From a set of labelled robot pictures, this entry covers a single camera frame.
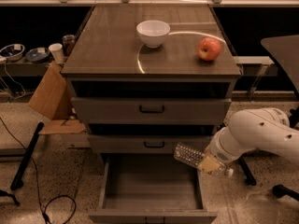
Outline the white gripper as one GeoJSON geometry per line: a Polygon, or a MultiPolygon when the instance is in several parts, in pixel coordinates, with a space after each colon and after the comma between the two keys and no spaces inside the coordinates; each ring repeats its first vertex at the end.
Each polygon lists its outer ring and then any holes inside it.
{"type": "Polygon", "coordinates": [[[215,133],[209,143],[209,151],[212,156],[206,155],[198,164],[198,169],[209,175],[221,168],[218,161],[230,163],[241,156],[240,145],[228,127],[224,127],[215,133]]]}

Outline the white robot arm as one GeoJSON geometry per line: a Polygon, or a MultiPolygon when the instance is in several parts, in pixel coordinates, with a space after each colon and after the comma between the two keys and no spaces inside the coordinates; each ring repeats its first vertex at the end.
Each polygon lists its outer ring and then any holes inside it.
{"type": "Polygon", "coordinates": [[[299,132],[290,127],[283,111],[270,107],[235,112],[215,133],[197,168],[213,174],[255,149],[299,163],[299,132]]]}

